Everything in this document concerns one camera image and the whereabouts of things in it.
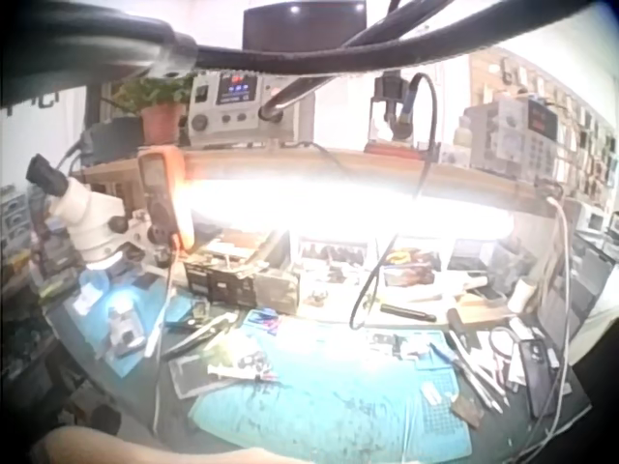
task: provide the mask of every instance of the multimeter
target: multimeter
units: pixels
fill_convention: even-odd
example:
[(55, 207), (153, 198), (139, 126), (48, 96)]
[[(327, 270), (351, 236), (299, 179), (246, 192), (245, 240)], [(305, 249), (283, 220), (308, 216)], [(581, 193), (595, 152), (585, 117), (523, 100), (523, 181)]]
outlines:
[(185, 157), (173, 145), (148, 147), (137, 156), (146, 209), (151, 217), (149, 239), (170, 245), (177, 234), (181, 248), (193, 247), (193, 221), (185, 181)]

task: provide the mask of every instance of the person's arm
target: person's arm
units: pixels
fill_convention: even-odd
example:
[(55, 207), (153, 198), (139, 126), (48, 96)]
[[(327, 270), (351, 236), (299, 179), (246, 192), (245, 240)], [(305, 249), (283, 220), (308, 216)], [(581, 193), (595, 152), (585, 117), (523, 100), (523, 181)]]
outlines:
[(125, 442), (84, 427), (62, 427), (37, 443), (34, 464), (303, 464), (306, 461), (272, 454), (265, 449), (241, 449), (221, 454), (180, 454)]

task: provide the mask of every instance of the knob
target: knob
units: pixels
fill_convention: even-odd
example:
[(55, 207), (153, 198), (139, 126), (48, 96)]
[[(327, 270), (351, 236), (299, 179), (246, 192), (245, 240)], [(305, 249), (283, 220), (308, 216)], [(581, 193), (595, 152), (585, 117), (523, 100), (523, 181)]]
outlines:
[(209, 119), (203, 114), (197, 114), (192, 119), (192, 129), (194, 131), (204, 131), (209, 125)]

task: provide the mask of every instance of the monitor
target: monitor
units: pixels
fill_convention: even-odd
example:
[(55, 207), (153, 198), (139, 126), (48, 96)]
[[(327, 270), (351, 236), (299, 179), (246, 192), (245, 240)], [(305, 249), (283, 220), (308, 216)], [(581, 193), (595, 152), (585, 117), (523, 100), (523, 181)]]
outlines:
[(367, 27), (366, 1), (287, 2), (245, 10), (243, 49), (275, 52), (337, 48)]

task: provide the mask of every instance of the wooden shelf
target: wooden shelf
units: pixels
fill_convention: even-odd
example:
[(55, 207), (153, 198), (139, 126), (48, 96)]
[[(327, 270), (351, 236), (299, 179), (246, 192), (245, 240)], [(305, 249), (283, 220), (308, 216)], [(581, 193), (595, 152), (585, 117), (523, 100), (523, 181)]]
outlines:
[[(366, 186), (412, 192), (424, 163), (331, 150), (332, 158), (315, 148), (189, 150), (187, 178), (191, 180), (350, 179)], [(86, 168), (75, 174), (86, 183), (138, 182), (137, 161), (119, 160)], [(448, 164), (432, 166), (424, 195), (478, 203), (496, 208), (552, 217), (552, 208), (536, 196), (533, 186), (473, 169)]]

